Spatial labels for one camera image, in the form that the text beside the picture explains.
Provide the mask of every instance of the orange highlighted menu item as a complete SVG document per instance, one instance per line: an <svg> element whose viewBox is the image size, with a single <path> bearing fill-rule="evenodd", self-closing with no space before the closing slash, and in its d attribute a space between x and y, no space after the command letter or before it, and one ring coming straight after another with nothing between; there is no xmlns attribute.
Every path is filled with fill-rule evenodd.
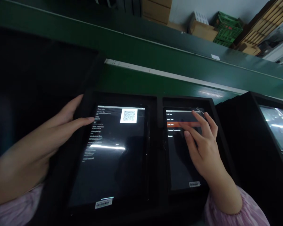
<svg viewBox="0 0 283 226"><path fill-rule="evenodd" d="M183 123L183 124L186 124L190 127L200 127L200 123L199 122L180 122L180 123ZM172 128L172 127L180 127L181 126L179 125L179 122L167 122L167 128Z"/></svg>

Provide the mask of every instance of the sticker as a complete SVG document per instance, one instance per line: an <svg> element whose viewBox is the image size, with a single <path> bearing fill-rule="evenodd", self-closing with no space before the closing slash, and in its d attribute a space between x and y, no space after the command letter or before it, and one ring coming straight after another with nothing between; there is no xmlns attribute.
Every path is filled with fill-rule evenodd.
<svg viewBox="0 0 283 226"><path fill-rule="evenodd" d="M109 199L104 199L102 201L98 201L95 203L95 209L99 209L105 206L110 206L112 205L112 199L113 198L109 198Z"/></svg>
<svg viewBox="0 0 283 226"><path fill-rule="evenodd" d="M215 60L220 60L219 56L215 56L215 55L213 55L213 54L211 54L211 55L212 55L212 58L213 58L213 59L215 59Z"/></svg>
<svg viewBox="0 0 283 226"><path fill-rule="evenodd" d="M200 187L200 182L195 181L195 182L189 182L190 187Z"/></svg>

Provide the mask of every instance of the green plastic crate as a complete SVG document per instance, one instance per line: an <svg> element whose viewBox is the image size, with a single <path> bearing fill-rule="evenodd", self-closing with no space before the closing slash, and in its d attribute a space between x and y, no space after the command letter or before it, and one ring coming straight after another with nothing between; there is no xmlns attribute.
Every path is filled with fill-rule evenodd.
<svg viewBox="0 0 283 226"><path fill-rule="evenodd" d="M243 31L240 22L223 12L218 12L213 20L213 26L219 31L213 42L217 41L230 42L231 44L238 37L238 35Z"/></svg>
<svg viewBox="0 0 283 226"><path fill-rule="evenodd" d="M223 41L223 40L215 38L214 43L217 43L217 44L222 45L222 46L230 47L233 42Z"/></svg>

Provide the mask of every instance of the tablet screen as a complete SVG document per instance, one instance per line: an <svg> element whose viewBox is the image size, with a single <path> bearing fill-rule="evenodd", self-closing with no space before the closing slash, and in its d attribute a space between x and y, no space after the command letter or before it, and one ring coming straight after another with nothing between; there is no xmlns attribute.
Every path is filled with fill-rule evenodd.
<svg viewBox="0 0 283 226"><path fill-rule="evenodd" d="M199 187L205 183L205 180L193 165L183 134L184 130L180 127L179 122L189 123L191 127L201 134L200 124L191 112L195 110L203 117L204 109L176 110L165 108L164 110L171 190Z"/></svg>
<svg viewBox="0 0 283 226"><path fill-rule="evenodd" d="M143 192L145 111L142 107L97 107L70 207Z"/></svg>
<svg viewBox="0 0 283 226"><path fill-rule="evenodd" d="M283 110L260 105L264 118L283 151Z"/></svg>

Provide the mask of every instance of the tablet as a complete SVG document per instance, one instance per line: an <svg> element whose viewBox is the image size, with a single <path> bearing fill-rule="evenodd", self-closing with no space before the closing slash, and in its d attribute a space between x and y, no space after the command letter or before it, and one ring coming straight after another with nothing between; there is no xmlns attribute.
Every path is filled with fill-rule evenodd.
<svg viewBox="0 0 283 226"><path fill-rule="evenodd" d="M202 134L200 123L192 115L192 110L204 117L203 108L164 108L164 139L171 192L195 190L207 184L193 165L184 130L179 125L179 122L188 122Z"/></svg>
<svg viewBox="0 0 283 226"><path fill-rule="evenodd" d="M283 110L262 105L260 105L260 109L281 151L283 151Z"/></svg>
<svg viewBox="0 0 283 226"><path fill-rule="evenodd" d="M148 125L145 106L97 105L86 127L68 207L97 210L147 194Z"/></svg>

